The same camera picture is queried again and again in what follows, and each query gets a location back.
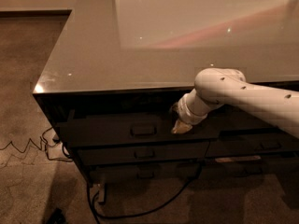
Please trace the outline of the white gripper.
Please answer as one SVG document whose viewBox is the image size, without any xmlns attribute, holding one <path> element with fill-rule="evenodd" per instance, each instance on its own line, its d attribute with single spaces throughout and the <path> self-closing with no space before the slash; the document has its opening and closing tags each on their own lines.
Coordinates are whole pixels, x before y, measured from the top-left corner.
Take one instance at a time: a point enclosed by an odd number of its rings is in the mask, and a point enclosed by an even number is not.
<svg viewBox="0 0 299 224">
<path fill-rule="evenodd" d="M 187 95 L 174 104 L 171 105 L 169 113 L 175 125 L 171 130 L 173 134 L 184 134 L 192 129 L 192 125 L 197 125 L 202 122 L 206 117 L 205 115 L 196 115 L 187 107 Z"/>
</svg>

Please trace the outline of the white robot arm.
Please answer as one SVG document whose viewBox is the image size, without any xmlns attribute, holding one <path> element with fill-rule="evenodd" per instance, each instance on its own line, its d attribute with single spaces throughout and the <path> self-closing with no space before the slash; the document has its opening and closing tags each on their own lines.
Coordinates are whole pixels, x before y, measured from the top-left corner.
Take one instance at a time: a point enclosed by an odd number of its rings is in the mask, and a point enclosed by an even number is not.
<svg viewBox="0 0 299 224">
<path fill-rule="evenodd" d="M 299 137 L 299 92 L 250 84 L 236 69 L 207 68 L 194 88 L 176 103 L 178 119 L 171 133 L 183 134 L 202 122 L 209 112 L 232 105 L 280 130 Z"/>
</svg>

